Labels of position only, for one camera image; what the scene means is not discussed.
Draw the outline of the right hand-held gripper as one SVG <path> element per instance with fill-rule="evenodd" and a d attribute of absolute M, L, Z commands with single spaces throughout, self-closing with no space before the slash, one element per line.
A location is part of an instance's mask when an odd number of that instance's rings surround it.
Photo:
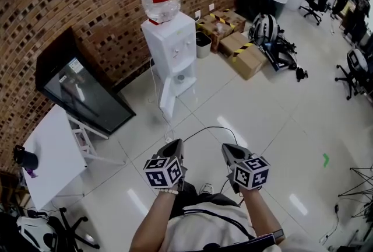
<path fill-rule="evenodd" d="M 259 189 L 268 179 L 270 164 L 247 148 L 235 144 L 222 144 L 221 151 L 229 169 L 227 178 L 238 194 L 240 188 Z"/>

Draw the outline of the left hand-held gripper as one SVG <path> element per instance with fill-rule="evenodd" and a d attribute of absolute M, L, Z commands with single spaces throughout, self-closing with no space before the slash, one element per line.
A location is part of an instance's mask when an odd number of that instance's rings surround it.
<path fill-rule="evenodd" d="M 152 188 L 182 191 L 187 168 L 184 162 L 184 142 L 176 139 L 160 148 L 148 159 L 143 171 Z"/>

